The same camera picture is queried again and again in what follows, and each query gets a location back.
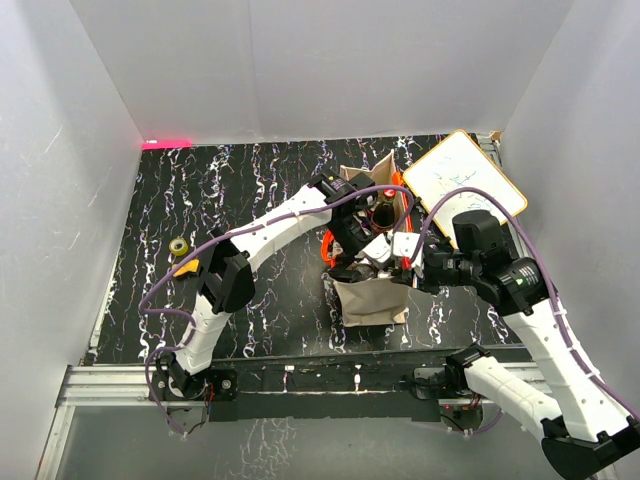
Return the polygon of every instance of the pink light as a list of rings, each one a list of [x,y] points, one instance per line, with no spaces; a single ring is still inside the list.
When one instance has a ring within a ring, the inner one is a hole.
[[[163,148],[189,148],[193,145],[190,140],[170,140],[164,142],[158,142],[156,140],[149,140],[142,144],[142,150],[160,150]]]

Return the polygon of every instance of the table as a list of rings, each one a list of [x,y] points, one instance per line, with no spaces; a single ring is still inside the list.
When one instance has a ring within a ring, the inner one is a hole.
[[[168,244],[193,245],[210,231],[242,226],[293,195],[325,166],[372,167],[391,149],[405,169],[441,135],[220,145],[152,150],[139,172],[97,349],[85,364],[141,363],[160,343],[175,345],[183,319],[147,318],[137,305],[171,267]],[[518,343],[496,312],[470,288],[437,296],[412,292],[407,323],[345,328],[336,296],[321,279],[324,230],[292,242],[256,273],[256,295],[225,328],[214,357],[313,355],[370,350],[461,347],[471,342]],[[196,279],[171,283],[155,305],[190,310]]]

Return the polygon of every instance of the robotic arm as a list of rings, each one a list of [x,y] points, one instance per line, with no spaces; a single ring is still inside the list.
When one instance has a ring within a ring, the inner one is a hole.
[[[447,357],[446,381],[456,391],[469,389],[494,401],[516,418],[541,442],[547,459],[563,478],[587,478],[640,447],[638,419],[598,388],[591,374],[576,363],[572,349],[593,375],[599,375],[573,337],[564,313],[553,312],[538,265],[531,258],[512,257],[495,217],[483,210],[457,215],[454,231],[459,250],[443,244],[425,245],[422,255],[410,262],[418,234],[374,236],[363,227],[358,211],[375,201],[373,195],[326,209],[354,192],[370,192],[372,185],[362,174],[346,182],[323,172],[249,225],[265,228],[223,241],[201,257],[195,325],[187,328],[182,340],[186,345],[168,364],[168,374],[185,397],[201,388],[198,373],[209,367],[231,314],[251,301],[253,272],[295,238],[327,225],[344,250],[345,263],[364,257],[377,268],[392,269],[394,281],[433,294],[441,286],[472,286],[495,307],[527,346],[553,398],[514,376],[478,345]],[[297,213],[309,210],[316,213]],[[292,218],[268,224],[286,214],[293,214]],[[332,274],[340,278],[341,267]],[[562,315],[574,339],[572,349],[567,349],[557,328],[556,314]]]

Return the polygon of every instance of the marble surface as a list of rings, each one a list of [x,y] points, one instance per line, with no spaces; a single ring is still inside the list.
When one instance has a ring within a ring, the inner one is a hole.
[[[324,166],[372,167],[391,149],[405,169],[440,135],[146,151],[142,155],[97,349],[85,363],[140,363],[159,344],[175,345],[182,319],[147,318],[137,305],[171,265],[168,244],[193,248],[214,227],[228,230],[293,195]],[[225,328],[214,357],[312,355],[514,343],[517,337],[469,288],[412,292],[405,325],[345,328],[336,296],[321,279],[324,230],[297,239],[255,274],[256,295]],[[193,308],[196,279],[170,283],[158,306]]]

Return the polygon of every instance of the gray floor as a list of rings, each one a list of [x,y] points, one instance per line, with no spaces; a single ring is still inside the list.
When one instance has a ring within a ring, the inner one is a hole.
[[[57,478],[560,478],[509,417],[469,440],[441,427],[404,419],[263,419],[206,424],[182,441],[153,408],[79,408]]]

